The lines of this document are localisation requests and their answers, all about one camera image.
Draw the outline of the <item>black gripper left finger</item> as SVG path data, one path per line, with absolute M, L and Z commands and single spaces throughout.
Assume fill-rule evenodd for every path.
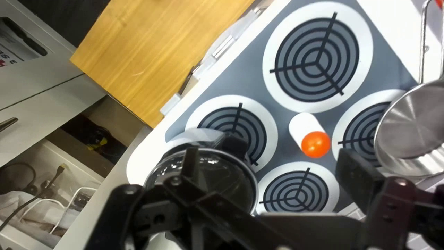
M 145 250 L 150 237 L 165 232 L 184 250 L 252 250 L 247 232 L 251 212 L 218 191 L 204 191 L 190 178 L 198 148 L 188 147 L 183 172 L 162 184 L 115 187 L 84 250 Z

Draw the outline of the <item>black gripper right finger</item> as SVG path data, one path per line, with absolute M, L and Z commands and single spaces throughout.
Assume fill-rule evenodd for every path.
M 444 184 L 433 193 L 401 176 L 383 176 L 358 153 L 341 148 L 335 162 L 340 186 L 365 214 L 359 250 L 408 250 L 410 233 L 444 250 Z

